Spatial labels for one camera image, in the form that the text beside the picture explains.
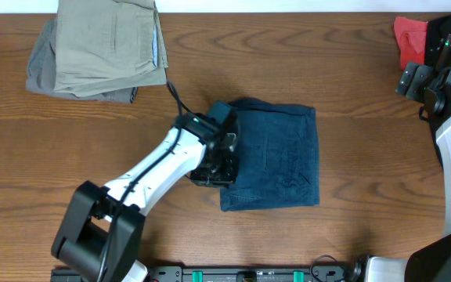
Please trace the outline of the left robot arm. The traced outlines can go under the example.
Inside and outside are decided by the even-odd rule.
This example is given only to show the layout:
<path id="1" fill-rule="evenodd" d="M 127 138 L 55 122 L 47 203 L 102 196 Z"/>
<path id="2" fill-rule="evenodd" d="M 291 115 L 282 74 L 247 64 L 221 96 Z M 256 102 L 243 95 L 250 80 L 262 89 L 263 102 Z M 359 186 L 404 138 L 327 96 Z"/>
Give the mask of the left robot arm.
<path id="1" fill-rule="evenodd" d="M 237 177 L 235 113 L 179 116 L 164 141 L 135 167 L 103 186 L 75 191 L 52 243 L 56 259 L 87 281 L 144 281 L 138 260 L 146 217 L 182 178 L 226 188 Z"/>

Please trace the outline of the navy blue shorts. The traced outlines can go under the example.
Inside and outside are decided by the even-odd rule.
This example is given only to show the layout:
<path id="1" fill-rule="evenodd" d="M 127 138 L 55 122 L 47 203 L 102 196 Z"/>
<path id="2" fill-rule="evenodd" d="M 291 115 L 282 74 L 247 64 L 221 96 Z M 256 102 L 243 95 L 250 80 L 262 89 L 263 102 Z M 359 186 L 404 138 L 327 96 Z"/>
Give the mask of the navy blue shorts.
<path id="1" fill-rule="evenodd" d="M 319 204 L 319 139 L 316 110 L 294 104 L 238 99 L 239 172 L 220 190 L 224 212 Z"/>

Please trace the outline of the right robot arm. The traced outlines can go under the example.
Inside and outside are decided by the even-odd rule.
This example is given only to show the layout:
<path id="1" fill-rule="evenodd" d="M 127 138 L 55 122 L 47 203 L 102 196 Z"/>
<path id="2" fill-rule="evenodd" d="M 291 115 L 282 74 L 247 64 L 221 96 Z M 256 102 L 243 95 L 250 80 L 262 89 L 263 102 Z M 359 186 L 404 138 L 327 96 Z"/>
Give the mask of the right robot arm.
<path id="1" fill-rule="evenodd" d="M 436 72 L 432 67 L 409 62 L 396 92 L 422 103 L 437 125 L 435 143 L 444 173 L 445 226 L 442 239 L 414 252 L 408 259 L 367 259 L 363 279 L 451 282 L 451 69 Z"/>

